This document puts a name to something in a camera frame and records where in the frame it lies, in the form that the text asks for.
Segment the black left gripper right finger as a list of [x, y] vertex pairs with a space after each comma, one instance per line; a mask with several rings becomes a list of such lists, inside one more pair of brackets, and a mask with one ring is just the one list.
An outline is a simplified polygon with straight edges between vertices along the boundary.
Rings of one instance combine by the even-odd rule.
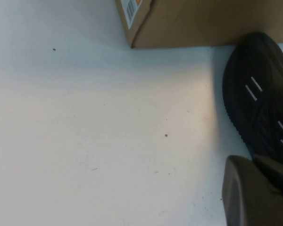
[[283, 188], [283, 165], [266, 156], [255, 156], [254, 164], [259, 171], [276, 187]]

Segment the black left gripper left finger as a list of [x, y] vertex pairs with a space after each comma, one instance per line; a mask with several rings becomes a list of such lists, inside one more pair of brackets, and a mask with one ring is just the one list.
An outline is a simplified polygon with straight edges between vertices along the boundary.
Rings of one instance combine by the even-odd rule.
[[274, 186], [253, 160], [227, 157], [222, 201], [229, 226], [283, 226], [283, 188]]

